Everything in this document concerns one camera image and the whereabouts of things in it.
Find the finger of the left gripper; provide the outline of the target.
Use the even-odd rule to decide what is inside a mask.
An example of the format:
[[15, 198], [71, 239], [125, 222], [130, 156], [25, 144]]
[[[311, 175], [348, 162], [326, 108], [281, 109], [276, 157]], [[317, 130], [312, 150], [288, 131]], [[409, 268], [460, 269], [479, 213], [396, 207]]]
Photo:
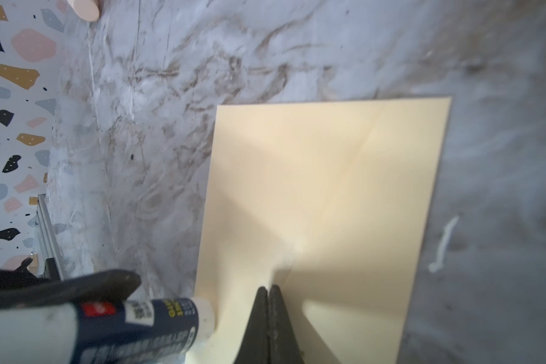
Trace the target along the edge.
[[0, 270], [0, 309], [121, 302], [140, 285], [141, 277], [137, 273], [120, 269], [64, 281], [38, 278], [29, 272]]

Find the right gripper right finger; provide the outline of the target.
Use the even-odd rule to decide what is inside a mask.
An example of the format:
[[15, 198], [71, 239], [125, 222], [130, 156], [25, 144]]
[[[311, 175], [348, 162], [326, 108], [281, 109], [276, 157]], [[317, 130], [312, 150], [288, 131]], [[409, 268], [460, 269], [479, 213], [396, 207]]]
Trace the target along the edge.
[[272, 364], [304, 364], [281, 289], [268, 292], [268, 356]]

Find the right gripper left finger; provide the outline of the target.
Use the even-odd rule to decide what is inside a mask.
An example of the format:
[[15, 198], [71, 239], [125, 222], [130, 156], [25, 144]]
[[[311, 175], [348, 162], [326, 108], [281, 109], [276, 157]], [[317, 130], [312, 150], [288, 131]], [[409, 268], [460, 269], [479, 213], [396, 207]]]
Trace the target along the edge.
[[268, 291], [256, 292], [241, 346], [234, 364], [268, 364]]

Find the yellow paper envelope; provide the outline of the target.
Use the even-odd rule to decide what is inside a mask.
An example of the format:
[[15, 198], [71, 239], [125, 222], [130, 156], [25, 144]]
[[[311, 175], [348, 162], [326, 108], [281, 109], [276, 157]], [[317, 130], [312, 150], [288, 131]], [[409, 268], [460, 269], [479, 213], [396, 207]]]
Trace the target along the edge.
[[219, 106], [195, 295], [234, 361], [256, 291], [278, 285], [307, 363], [397, 361], [449, 97]]

